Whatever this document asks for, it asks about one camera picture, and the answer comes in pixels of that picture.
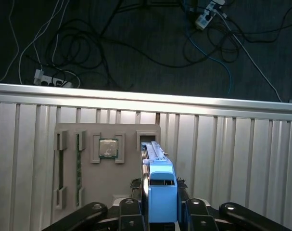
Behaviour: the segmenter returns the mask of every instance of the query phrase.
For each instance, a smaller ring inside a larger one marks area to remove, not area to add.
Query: white power strip
[[[45,76],[44,71],[36,70],[35,76],[34,76],[34,84],[37,86],[41,86],[42,81],[46,81],[48,84],[51,83],[51,80],[53,79],[53,84],[56,85],[57,81],[60,81],[63,83],[62,79],[59,78],[52,78],[50,76]],[[64,86],[64,88],[73,88],[73,84],[71,82],[67,82]]]
[[[224,5],[225,0],[212,0],[209,5],[206,7],[202,15],[199,15],[197,20],[195,21],[195,25],[197,29],[204,30],[208,24],[212,21],[213,17],[216,13],[212,12],[215,9],[216,5]]]

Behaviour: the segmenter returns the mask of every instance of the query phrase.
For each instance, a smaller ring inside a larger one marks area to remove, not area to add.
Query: dark carpet floor
[[[200,0],[199,5],[205,7],[208,2],[208,0]],[[55,3],[55,0],[16,0],[12,22],[20,51],[31,42],[39,28],[50,18]],[[64,22],[73,18],[88,20],[90,12],[94,27],[100,31],[116,3],[116,0],[94,0],[89,8],[88,0],[71,0]],[[8,22],[11,4],[11,0],[0,0],[0,78],[4,75],[16,52]],[[232,17],[243,31],[255,32],[279,28],[283,15],[291,5],[292,0],[235,0],[233,5],[224,9],[224,12]],[[43,63],[46,62],[47,44],[56,32],[60,16],[61,14],[54,18],[47,32],[36,42]],[[290,23],[292,23],[292,11],[288,14],[285,24]],[[105,36],[131,44],[162,63],[180,65],[187,63],[182,55],[182,47],[186,40],[185,25],[184,13],[178,7],[134,10],[117,14]],[[275,35],[276,33],[269,33],[250,37],[272,39]],[[213,34],[213,36],[217,39],[222,37],[221,34]],[[206,32],[196,33],[193,39],[205,52],[213,49]],[[112,77],[125,90],[277,101],[273,89],[258,73],[243,51],[240,51],[236,62],[226,64],[232,74],[232,87],[228,94],[229,76],[220,64],[211,60],[186,68],[169,68],[150,61],[128,47],[105,42],[103,47]],[[245,43],[245,47],[276,87],[282,100],[288,102],[292,99],[292,27],[282,30],[278,40],[274,43]],[[97,62],[99,57],[96,49],[91,48],[88,63]],[[186,51],[193,60],[203,57],[191,44],[186,46]],[[33,81],[35,69],[39,69],[40,66],[29,60],[26,55],[35,58],[33,46],[25,52],[21,64],[23,82],[30,84]],[[214,57],[219,58],[220,56],[216,53]],[[19,83],[18,59],[12,65],[3,83]],[[71,66],[70,69],[77,73],[83,71],[75,66]],[[44,71],[47,75],[55,73],[55,70],[47,67],[44,68]],[[96,71],[104,73],[102,66]],[[106,88],[106,78],[96,73],[87,73],[80,78],[82,80],[81,88]]]

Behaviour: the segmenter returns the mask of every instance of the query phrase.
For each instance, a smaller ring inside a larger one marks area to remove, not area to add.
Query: rectangular slot
[[[79,143],[79,134],[76,135],[76,206],[79,206],[79,193],[82,188],[82,157]]]
[[[155,141],[155,136],[153,136],[153,135],[141,135],[140,136],[140,143],[139,143],[139,145],[140,145],[140,147],[141,147],[141,143],[143,143],[143,142],[151,142],[151,141]]]
[[[58,169],[59,169],[59,176],[58,176],[58,190],[57,190],[57,204],[60,204],[60,195],[59,190],[63,188],[63,151],[59,151],[59,161],[58,161]]]
[[[173,180],[150,180],[150,185],[175,185]]]

